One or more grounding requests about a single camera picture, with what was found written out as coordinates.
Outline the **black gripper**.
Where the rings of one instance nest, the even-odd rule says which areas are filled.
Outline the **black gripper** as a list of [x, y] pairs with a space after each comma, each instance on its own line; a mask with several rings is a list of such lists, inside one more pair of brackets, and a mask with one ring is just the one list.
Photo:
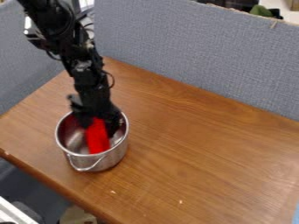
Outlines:
[[122, 112], [114, 105], [110, 96], [108, 74], [103, 70], [103, 58], [62, 58], [63, 65], [74, 79], [76, 94], [68, 95], [72, 114], [82, 128], [92, 124], [92, 117], [103, 117], [107, 136], [112, 137], [122, 124]]

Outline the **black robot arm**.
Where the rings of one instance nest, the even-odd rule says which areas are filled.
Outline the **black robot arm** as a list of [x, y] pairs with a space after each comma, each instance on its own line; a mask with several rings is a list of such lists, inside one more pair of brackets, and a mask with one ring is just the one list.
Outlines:
[[63, 0], [16, 0], [26, 17], [32, 21], [24, 35], [36, 48], [62, 62], [74, 79], [76, 93], [68, 96], [72, 114], [83, 128], [96, 119], [104, 121], [106, 132], [115, 135], [122, 112], [111, 101], [108, 72], [94, 38], [82, 20], [86, 12], [76, 12]]

